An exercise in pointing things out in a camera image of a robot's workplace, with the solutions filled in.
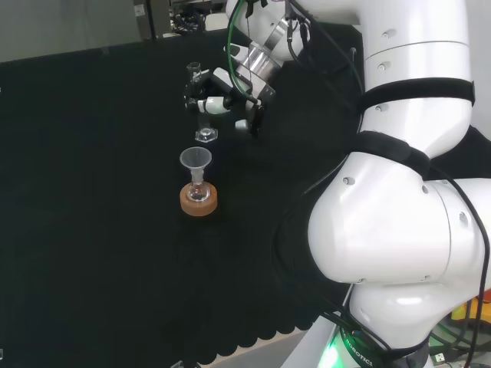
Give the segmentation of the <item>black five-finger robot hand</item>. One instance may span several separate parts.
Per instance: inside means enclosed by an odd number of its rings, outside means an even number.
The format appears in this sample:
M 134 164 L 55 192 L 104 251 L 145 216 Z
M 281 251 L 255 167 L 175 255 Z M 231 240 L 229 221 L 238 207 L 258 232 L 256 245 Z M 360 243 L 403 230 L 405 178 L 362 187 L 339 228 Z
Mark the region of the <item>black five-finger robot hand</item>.
M 233 107 L 244 107 L 245 117 L 235 122 L 235 128 L 254 137 L 259 135 L 265 110 L 275 98 L 275 90 L 257 74 L 246 79 L 239 77 L 237 84 L 257 101 L 252 102 L 234 86 L 229 72 L 221 67 L 202 70 L 200 64 L 187 65 L 189 82 L 185 86 L 183 99 L 186 112 L 195 117 L 198 127 L 195 140 L 209 143 L 219 137 L 212 126 L 213 117 L 221 117 Z

